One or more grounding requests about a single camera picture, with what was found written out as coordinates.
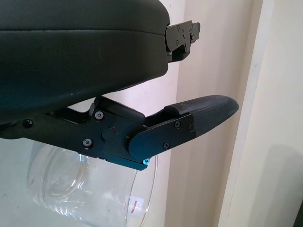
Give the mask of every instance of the bolt head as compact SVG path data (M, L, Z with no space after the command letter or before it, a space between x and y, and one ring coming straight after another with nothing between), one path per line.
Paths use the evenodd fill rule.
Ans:
M146 160L143 161L143 164L144 165L148 165L150 162L151 162L151 160L148 158L148 159L146 159Z
M194 125L193 125L193 124L190 124L190 125L188 126L188 130L189 130L189 131L194 131L194 130L195 130Z
M170 148L170 143L169 142L165 142L164 144L163 144L163 148L164 149L169 149Z
M102 113L101 111L97 111L97 112L95 113L95 118L96 118L97 120L102 120L103 117L104 117L104 113Z
M25 119L23 122L22 122L22 126L26 129L30 129L31 127L34 126L34 123L32 120L30 119Z
M83 141L83 146L90 147L93 144L93 141L91 139L85 139Z
M181 126L181 122L175 122L175 128L178 129Z

